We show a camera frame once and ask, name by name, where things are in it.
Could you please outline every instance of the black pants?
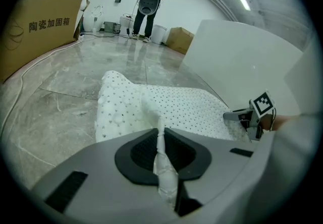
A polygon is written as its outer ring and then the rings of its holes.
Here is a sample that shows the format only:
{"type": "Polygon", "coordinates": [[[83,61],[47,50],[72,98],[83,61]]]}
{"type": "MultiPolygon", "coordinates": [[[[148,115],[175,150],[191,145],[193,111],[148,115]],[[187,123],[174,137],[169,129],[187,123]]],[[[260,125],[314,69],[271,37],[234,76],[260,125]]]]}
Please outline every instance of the black pants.
{"type": "MultiPolygon", "coordinates": [[[[152,26],[153,26],[153,20],[156,16],[157,10],[155,11],[154,14],[151,14],[149,16],[147,16],[147,24],[146,24],[146,28],[145,28],[145,36],[146,37],[150,37],[151,36],[151,31],[152,31],[152,26]]],[[[133,33],[134,34],[139,34],[139,30],[141,27],[141,23],[143,21],[143,18],[146,15],[142,14],[139,10],[137,11],[137,15],[136,15],[136,19],[135,19],[135,23],[133,24],[133,33]]]]}

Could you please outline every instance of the gray tile floor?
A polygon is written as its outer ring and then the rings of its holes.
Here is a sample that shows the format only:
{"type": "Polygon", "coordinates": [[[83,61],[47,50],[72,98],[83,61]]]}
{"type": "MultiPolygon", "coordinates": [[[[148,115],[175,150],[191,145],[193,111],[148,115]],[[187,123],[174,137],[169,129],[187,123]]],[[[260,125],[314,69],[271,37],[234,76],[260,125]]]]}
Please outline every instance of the gray tile floor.
{"type": "MultiPolygon", "coordinates": [[[[136,84],[201,88],[216,96],[183,58],[153,43],[87,35],[81,44],[37,64],[24,76],[23,93],[3,135],[13,173],[32,188],[53,167],[95,142],[96,100],[106,71],[118,71],[136,84]]],[[[19,85],[16,74],[1,87],[2,112],[9,110],[19,85]]]]}

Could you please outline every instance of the large cardboard box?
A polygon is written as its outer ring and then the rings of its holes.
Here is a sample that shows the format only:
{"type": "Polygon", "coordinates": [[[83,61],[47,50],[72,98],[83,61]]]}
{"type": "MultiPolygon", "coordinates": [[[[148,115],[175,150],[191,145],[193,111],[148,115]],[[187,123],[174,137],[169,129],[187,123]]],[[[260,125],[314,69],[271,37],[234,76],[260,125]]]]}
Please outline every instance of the large cardboard box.
{"type": "Polygon", "coordinates": [[[19,0],[0,42],[4,82],[36,57],[79,37],[84,0],[19,0]]]}
{"type": "Polygon", "coordinates": [[[167,39],[167,46],[177,52],[187,53],[194,34],[185,28],[172,28],[167,39]]]}

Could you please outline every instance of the white bucket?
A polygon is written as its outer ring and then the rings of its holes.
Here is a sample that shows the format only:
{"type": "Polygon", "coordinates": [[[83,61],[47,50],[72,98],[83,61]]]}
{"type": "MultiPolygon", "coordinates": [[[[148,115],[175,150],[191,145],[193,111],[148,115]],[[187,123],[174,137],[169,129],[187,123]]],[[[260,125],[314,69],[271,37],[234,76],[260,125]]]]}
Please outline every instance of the white bucket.
{"type": "Polygon", "coordinates": [[[154,25],[152,28],[152,33],[150,37],[151,42],[160,44],[161,41],[163,40],[166,30],[167,28],[165,27],[162,27],[160,25],[154,25]]]}

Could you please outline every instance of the shoe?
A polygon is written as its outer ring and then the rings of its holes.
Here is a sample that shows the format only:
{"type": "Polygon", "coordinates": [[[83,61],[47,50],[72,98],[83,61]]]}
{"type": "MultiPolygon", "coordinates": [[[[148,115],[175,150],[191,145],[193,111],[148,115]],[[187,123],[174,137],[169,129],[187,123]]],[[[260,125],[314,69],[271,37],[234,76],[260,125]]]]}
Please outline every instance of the shoe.
{"type": "Polygon", "coordinates": [[[143,42],[145,42],[145,43],[149,43],[149,42],[150,42],[150,38],[149,38],[149,37],[145,37],[145,38],[143,39],[143,42]]]}

